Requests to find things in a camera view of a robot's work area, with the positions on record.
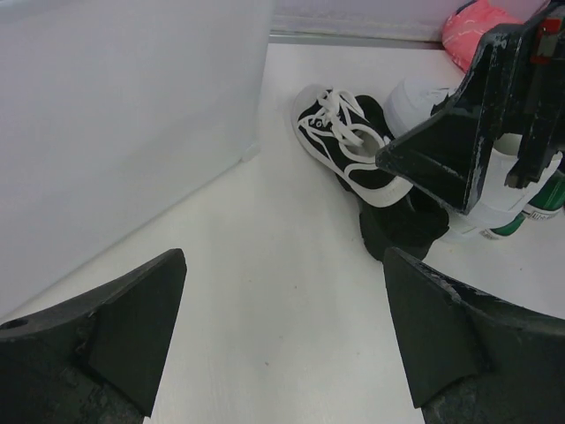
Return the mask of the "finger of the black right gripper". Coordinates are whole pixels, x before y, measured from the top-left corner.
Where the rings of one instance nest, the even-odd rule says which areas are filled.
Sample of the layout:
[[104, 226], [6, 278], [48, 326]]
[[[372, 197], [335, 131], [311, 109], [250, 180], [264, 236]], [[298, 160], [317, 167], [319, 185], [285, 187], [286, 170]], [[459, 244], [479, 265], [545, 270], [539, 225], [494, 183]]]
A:
[[468, 214], [483, 192], [493, 144], [510, 133], [519, 137], [517, 162], [502, 182], [526, 188], [564, 149], [564, 33], [547, 22], [485, 34], [455, 93], [375, 162]]

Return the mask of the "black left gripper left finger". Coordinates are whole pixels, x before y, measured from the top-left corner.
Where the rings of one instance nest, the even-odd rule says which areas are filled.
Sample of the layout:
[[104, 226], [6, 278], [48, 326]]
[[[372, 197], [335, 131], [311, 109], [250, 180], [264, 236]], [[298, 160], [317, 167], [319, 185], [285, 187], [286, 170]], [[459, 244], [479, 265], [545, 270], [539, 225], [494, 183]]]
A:
[[185, 286], [170, 249], [124, 276], [1, 326], [3, 423], [151, 416]]

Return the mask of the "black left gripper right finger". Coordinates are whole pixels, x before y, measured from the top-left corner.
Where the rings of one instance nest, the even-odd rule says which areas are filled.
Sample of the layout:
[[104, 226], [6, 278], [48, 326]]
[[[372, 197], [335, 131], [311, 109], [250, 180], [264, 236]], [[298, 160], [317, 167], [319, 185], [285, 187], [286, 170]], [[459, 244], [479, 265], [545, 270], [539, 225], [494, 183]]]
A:
[[427, 423], [562, 423], [564, 321], [384, 256], [412, 403]]

